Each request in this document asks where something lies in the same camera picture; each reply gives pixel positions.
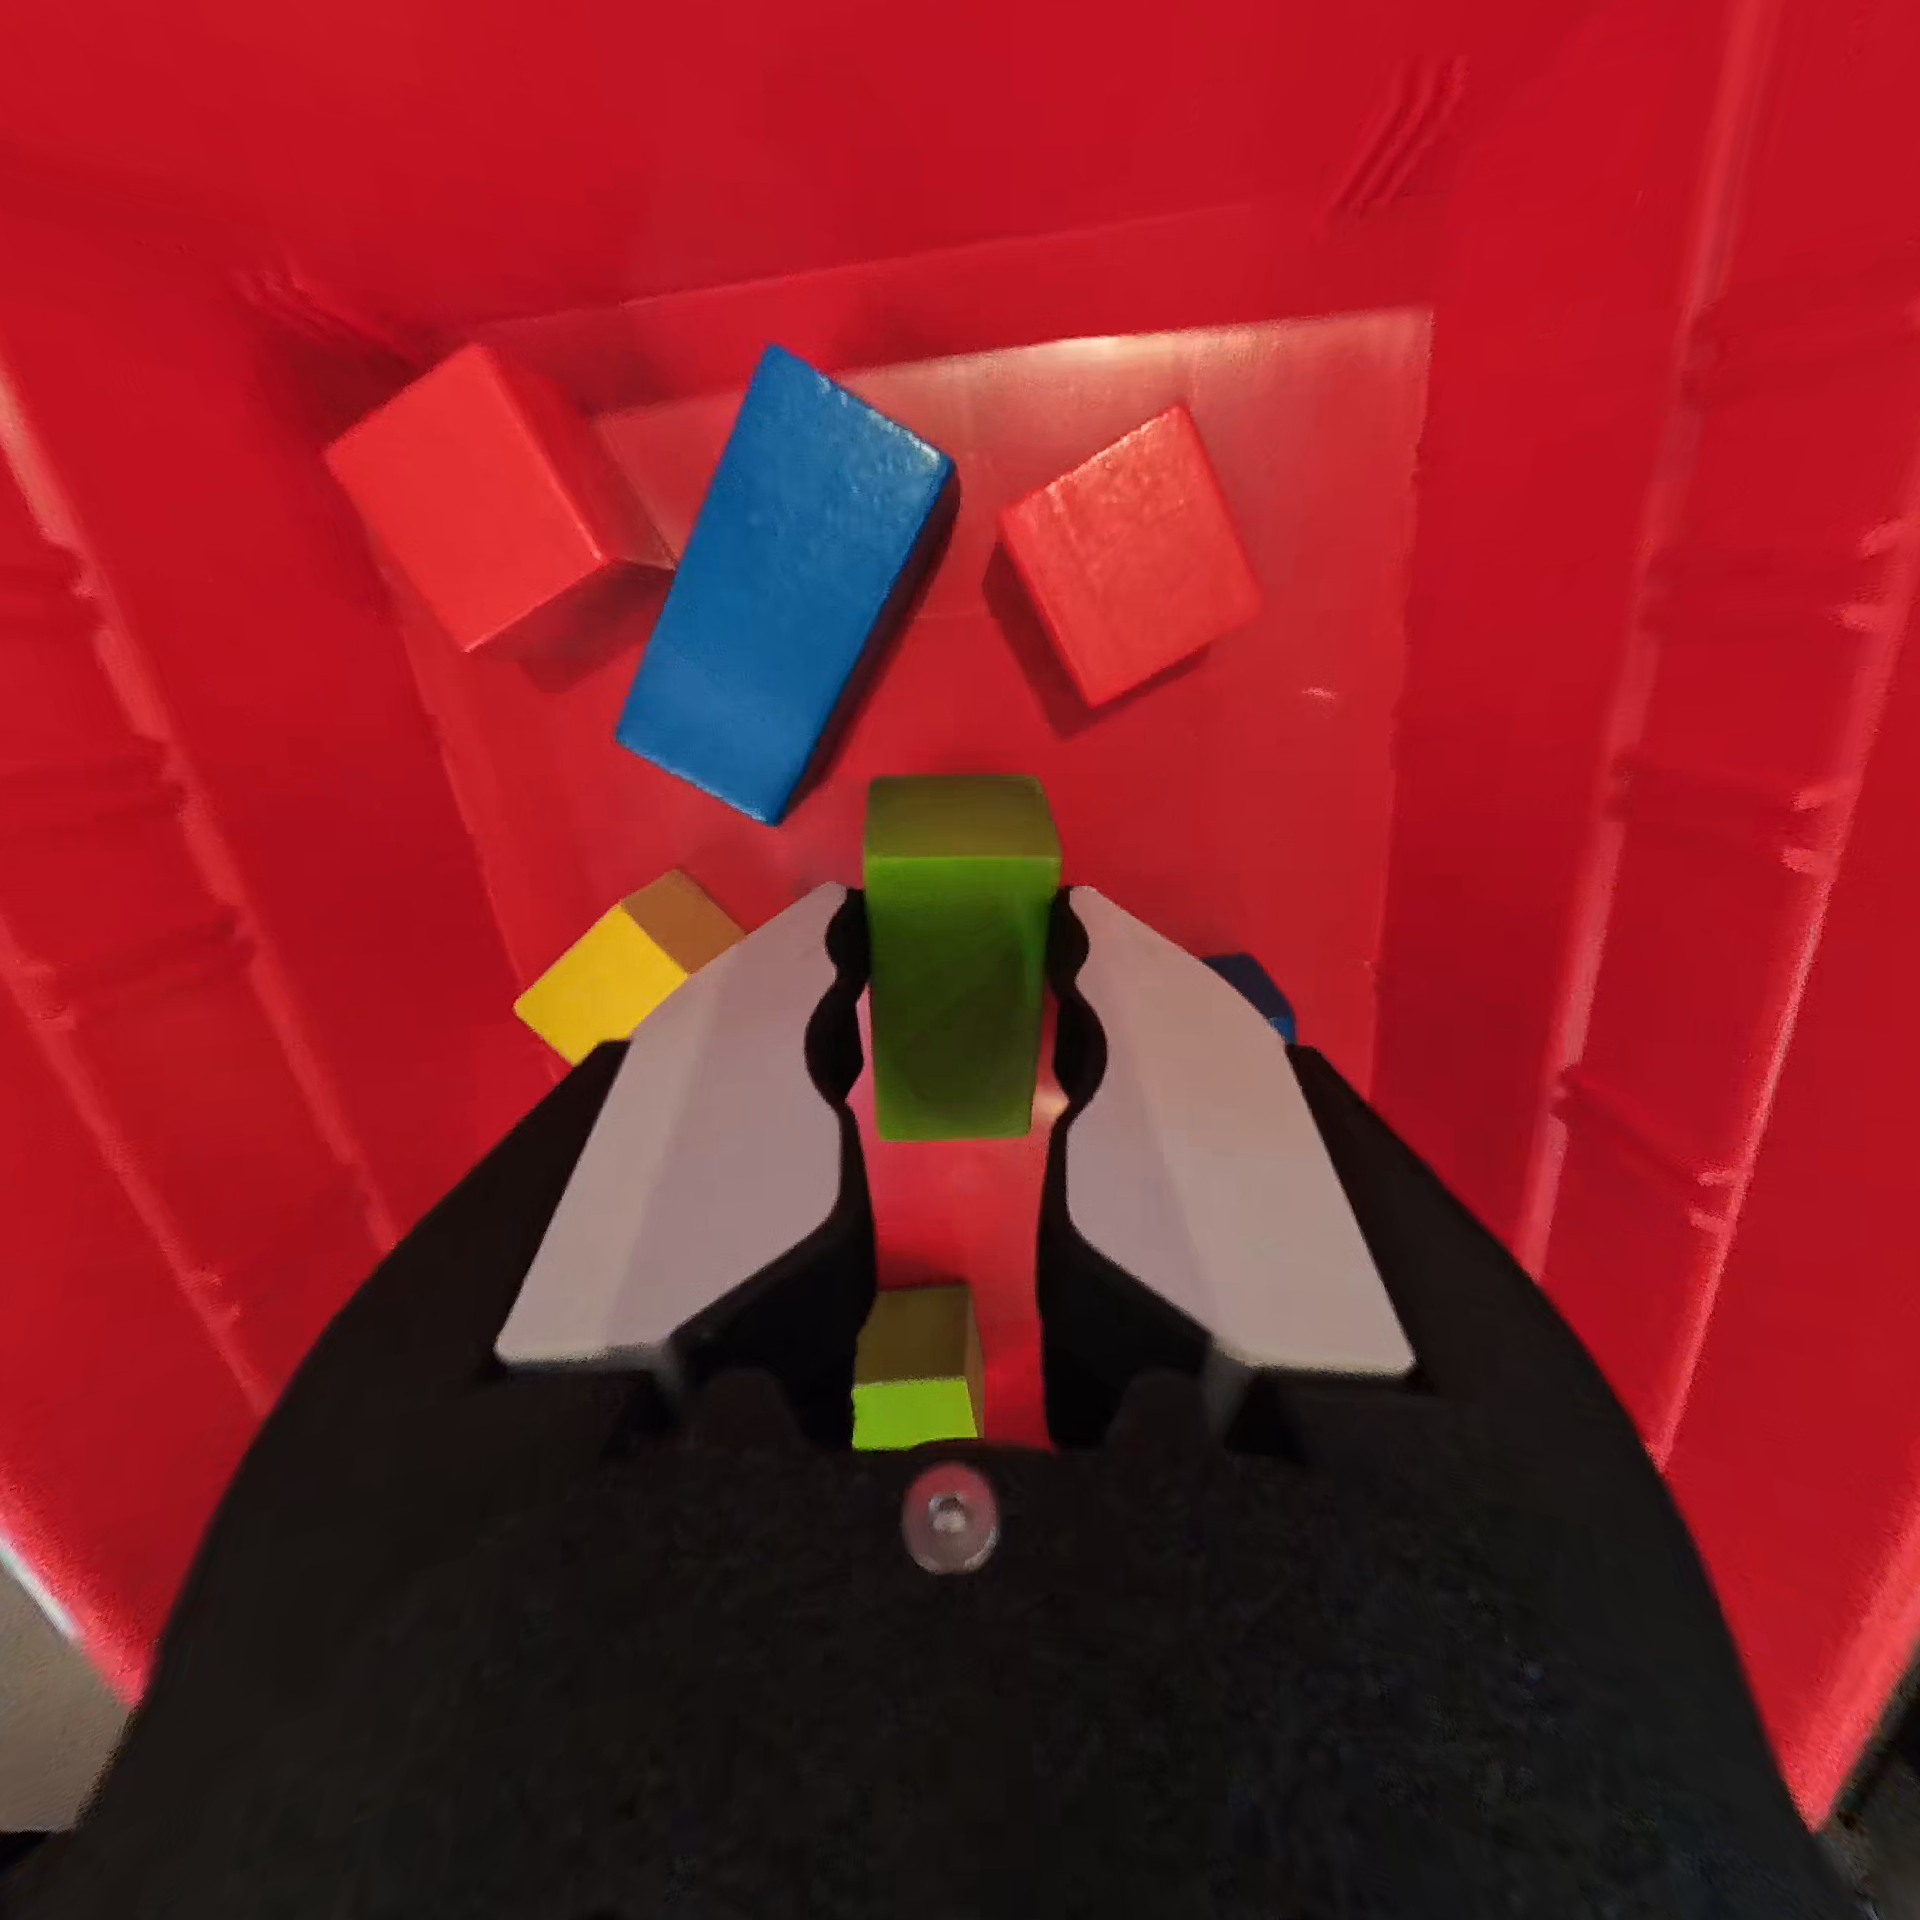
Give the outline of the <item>green wooden block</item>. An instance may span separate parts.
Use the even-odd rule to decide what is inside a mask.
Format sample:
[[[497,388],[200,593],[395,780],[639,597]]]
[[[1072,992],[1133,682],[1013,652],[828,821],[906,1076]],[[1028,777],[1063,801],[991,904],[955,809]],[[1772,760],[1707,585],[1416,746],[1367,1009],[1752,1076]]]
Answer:
[[[877,1139],[1028,1131],[1060,885],[1063,842],[1040,780],[872,782],[863,894]]]

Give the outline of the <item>pile of coloured wooden blocks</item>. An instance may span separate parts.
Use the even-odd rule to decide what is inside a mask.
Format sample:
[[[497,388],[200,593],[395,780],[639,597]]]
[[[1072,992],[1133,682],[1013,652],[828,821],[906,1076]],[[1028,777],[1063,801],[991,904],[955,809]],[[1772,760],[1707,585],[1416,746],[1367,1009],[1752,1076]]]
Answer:
[[[959,502],[949,454],[779,346],[676,561],[587,418],[490,347],[348,428],[325,467],[393,578],[473,653],[571,638],[623,573],[663,573],[616,744],[756,826],[779,826],[826,757]],[[1021,497],[1001,526],[1090,704],[1261,611],[1183,405]]]

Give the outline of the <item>red plastic bin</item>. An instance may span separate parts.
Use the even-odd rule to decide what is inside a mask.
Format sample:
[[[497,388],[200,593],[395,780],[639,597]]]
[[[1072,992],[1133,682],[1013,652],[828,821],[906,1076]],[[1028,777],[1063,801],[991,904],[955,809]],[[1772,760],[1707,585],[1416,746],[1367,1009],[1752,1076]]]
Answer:
[[[949,451],[781,827],[322,449],[487,342],[684,539],[779,342]],[[111,1683],[684,868],[1032,772],[1547,1285],[1823,1821],[1916,1651],[1916,5],[4,5],[4,1548]]]

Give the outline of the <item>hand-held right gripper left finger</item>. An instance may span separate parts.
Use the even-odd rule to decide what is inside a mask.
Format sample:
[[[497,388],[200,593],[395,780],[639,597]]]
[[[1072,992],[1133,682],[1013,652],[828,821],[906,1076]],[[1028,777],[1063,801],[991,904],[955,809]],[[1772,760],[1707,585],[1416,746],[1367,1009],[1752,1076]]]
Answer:
[[[850,1368],[877,1292],[850,1112],[866,981],[860,894],[820,885],[635,1026],[497,1336],[505,1368]]]

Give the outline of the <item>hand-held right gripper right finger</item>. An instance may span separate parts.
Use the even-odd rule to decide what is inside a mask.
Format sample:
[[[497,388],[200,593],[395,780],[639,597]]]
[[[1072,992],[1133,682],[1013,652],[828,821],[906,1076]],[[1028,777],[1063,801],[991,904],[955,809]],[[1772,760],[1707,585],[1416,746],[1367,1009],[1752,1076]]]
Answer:
[[[1056,904],[1044,1350],[1137,1374],[1410,1380],[1410,1342],[1257,961],[1197,957],[1089,885]]]

